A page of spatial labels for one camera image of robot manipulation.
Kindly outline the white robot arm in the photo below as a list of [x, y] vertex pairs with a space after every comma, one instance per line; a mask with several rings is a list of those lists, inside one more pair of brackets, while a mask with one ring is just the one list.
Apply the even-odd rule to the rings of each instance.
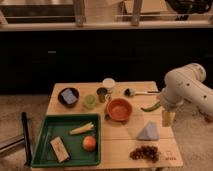
[[165, 77], [165, 87], [158, 99], [163, 107], [162, 126], [173, 124], [175, 112], [184, 101], [195, 104], [207, 121], [213, 122], [213, 89], [203, 84], [206, 79], [204, 67], [191, 63], [169, 71]]

